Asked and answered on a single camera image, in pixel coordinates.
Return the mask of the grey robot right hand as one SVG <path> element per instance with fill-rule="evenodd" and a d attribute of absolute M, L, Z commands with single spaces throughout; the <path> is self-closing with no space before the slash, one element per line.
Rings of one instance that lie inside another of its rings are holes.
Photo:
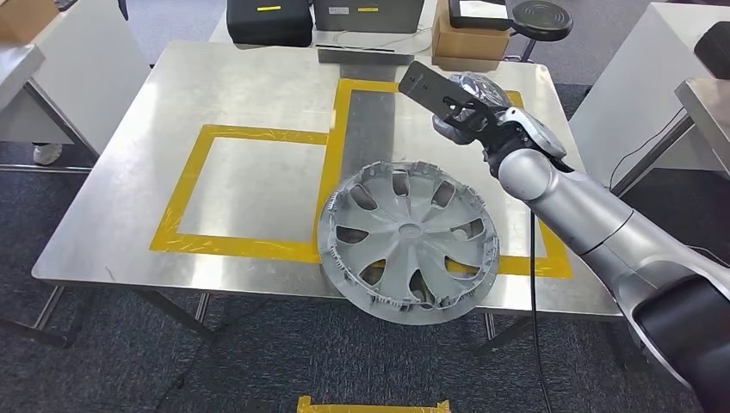
<path fill-rule="evenodd" d="M 484 75 L 465 71 L 450 75 L 449 80 L 458 84 L 462 89 L 475 96 L 484 104 L 491 107 L 500 107 L 498 112 L 504 112 L 506 108 L 512 106 L 512 102 L 506 92 Z M 468 137 L 465 133 L 448 125 L 435 115 L 432 116 L 432 126 L 444 138 L 457 145 L 469 145 L 474 141 L 474 138 Z"/>

